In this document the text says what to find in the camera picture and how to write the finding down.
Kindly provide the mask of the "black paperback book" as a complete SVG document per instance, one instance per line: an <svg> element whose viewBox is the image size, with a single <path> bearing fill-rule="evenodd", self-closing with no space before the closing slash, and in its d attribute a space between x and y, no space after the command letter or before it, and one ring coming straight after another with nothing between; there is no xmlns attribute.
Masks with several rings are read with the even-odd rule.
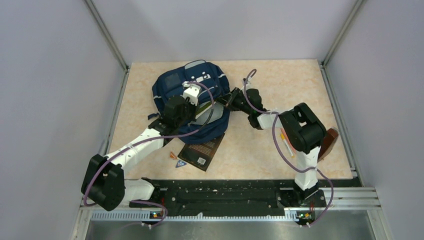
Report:
<svg viewBox="0 0 424 240"><path fill-rule="evenodd" d="M177 157L204 172L211 164L225 134L201 144L185 144Z"/></svg>

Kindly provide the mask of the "blue landscape cover book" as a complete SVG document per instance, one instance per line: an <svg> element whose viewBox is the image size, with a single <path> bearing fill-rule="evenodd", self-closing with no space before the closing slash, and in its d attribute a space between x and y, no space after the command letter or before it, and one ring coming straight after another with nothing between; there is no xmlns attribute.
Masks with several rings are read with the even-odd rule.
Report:
<svg viewBox="0 0 424 240"><path fill-rule="evenodd" d="M202 103L200 105L200 107L197 109L196 113L195 113L195 119L198 119L201 115L203 115L206 111L208 111L209 109L214 107L214 103L212 103L211 101Z"/></svg>

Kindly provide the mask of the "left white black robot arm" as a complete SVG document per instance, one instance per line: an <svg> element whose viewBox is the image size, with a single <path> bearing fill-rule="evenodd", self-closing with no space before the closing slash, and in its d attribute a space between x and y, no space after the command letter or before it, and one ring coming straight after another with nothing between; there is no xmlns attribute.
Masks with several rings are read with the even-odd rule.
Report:
<svg viewBox="0 0 424 240"><path fill-rule="evenodd" d="M98 205L106 211L114 210L126 193L126 172L172 139L180 138L179 128L195 119L198 108L197 97L172 96L160 117L138 137L105 156L94 155L88 162L81 185L83 204L86 207Z"/></svg>

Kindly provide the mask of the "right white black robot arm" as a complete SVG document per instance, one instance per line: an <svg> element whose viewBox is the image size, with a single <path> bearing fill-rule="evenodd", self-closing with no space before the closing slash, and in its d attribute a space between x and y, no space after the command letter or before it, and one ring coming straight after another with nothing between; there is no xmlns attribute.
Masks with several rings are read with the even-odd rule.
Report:
<svg viewBox="0 0 424 240"><path fill-rule="evenodd" d="M312 109L301 102L285 111L267 110L263 107L259 90L255 88L235 88L217 101L231 111L246 113L255 129L284 130L286 139L296 152L293 200L299 206L307 206L319 189L316 167L327 135L327 130Z"/></svg>

